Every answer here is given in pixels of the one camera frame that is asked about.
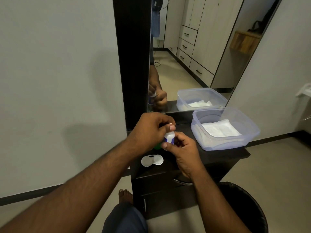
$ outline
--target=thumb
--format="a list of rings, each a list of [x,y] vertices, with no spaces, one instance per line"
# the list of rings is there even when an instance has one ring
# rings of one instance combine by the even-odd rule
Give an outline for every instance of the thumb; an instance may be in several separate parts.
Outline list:
[[[178,146],[173,145],[173,144],[168,143],[168,142],[163,142],[163,143],[161,144],[161,147],[162,147],[163,149],[165,149],[165,150],[171,152],[171,153],[172,153],[173,155],[175,155],[175,156],[178,155],[179,149],[180,149]]]
[[[175,125],[169,123],[159,128],[160,136],[163,139],[164,135],[168,132],[175,131]]]

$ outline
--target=hairy forearm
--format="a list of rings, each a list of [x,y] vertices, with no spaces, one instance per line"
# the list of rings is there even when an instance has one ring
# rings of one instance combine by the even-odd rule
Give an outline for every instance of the hairy forearm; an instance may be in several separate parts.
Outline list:
[[[192,182],[206,232],[250,233],[204,168],[198,170]]]
[[[156,90],[161,89],[159,74],[154,65],[150,65],[149,67],[149,83],[153,86],[156,86]]]
[[[11,220],[0,233],[86,232],[135,152],[123,141]]]

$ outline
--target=transparent plastic container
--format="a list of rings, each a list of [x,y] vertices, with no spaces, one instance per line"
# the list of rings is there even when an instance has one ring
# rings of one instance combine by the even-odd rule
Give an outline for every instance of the transparent plastic container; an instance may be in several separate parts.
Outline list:
[[[228,101],[212,88],[183,89],[177,92],[177,96],[177,109],[179,111],[225,107]],[[210,101],[212,105],[203,107],[192,107],[189,105],[202,100],[204,102]]]
[[[191,130],[204,150],[224,150],[247,145],[260,133],[258,126],[245,114],[236,108],[195,110],[193,112]],[[202,126],[204,123],[214,123],[228,119],[231,125],[241,134],[239,136],[214,137]]]

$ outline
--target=black drawer handle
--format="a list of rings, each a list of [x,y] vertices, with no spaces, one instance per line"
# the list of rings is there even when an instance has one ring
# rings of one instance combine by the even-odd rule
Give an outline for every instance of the black drawer handle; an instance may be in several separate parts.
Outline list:
[[[178,180],[178,179],[173,179],[173,180],[176,181],[179,184],[182,184],[182,185],[193,185],[192,182],[185,182],[185,181],[181,181],[181,180]]]

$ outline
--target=black trash bin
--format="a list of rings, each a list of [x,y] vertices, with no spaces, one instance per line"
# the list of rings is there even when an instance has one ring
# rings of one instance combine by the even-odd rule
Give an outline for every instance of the black trash bin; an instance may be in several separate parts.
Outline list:
[[[256,200],[243,188],[231,182],[219,182],[220,191],[252,233],[268,233],[268,223]]]

